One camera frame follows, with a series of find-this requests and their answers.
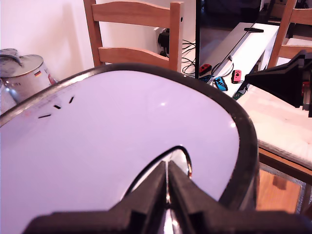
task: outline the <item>stainless steel container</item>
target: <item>stainless steel container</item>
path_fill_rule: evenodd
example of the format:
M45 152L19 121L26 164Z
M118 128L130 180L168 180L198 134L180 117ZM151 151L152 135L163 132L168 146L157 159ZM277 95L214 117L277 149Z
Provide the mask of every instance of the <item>stainless steel container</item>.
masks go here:
M0 50L0 54L1 55L13 55L18 57L19 53L17 51L17 49L12 49L12 48L8 48L8 49L1 49Z
M9 93L9 89L3 85L2 80L0 79L0 115L2 115L7 110L11 109L16 105L16 102Z
M56 83L39 55L1 54L0 76L17 103Z

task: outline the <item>black device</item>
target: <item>black device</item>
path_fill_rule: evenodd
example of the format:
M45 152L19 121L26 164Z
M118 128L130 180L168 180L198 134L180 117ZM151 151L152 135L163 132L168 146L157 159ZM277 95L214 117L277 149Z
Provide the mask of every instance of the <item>black device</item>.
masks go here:
M244 31L249 32L249 33L263 33L263 29L259 28L244 28Z
M160 33L157 40L158 44L166 50L165 53L167 54L169 54L169 33L169 30Z
M300 51L288 63L245 76L243 86L254 85L312 117L312 53Z
M168 172L165 162L161 162L138 189L108 211L40 216L28 225L24 234L156 234L166 210L166 188L171 191L171 206L175 208L183 233L312 233L311 222L297 214L227 210L171 161Z

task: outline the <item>chair leg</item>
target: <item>chair leg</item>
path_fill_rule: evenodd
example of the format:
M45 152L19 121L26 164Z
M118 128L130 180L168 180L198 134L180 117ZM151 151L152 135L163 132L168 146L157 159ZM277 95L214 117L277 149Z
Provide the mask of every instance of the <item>chair leg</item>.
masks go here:
M308 211L308 213L310 214L310 217L309 217L310 219L312 219L312 207L309 206L309 201L310 201L310 197L311 197L311 188L312 188L312 186L310 184L306 184L306 188L305 188L304 194L303 194L301 209L300 209L300 213L303 215L306 214L308 209L311 209L310 211Z

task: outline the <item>chair seat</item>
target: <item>chair seat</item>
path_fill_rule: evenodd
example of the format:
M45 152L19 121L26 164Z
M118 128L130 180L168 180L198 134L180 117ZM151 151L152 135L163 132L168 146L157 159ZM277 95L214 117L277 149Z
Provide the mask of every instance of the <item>chair seat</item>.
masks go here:
M286 43L287 45L306 45L306 46L312 46L312 41L311 40L303 40L303 39L296 39L296 38L290 38L288 42ZM289 58L282 58L279 57L277 60L277 66L282 65L284 63L289 62Z
M312 169L312 118L308 111L254 86L237 102L252 119L260 147Z

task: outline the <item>wooden floor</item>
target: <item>wooden floor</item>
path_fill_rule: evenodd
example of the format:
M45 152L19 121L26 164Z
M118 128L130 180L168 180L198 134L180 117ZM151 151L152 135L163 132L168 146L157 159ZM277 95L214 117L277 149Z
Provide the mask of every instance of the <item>wooden floor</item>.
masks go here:
M260 170L260 186L256 209L258 211L279 210L294 213L300 188L299 184Z

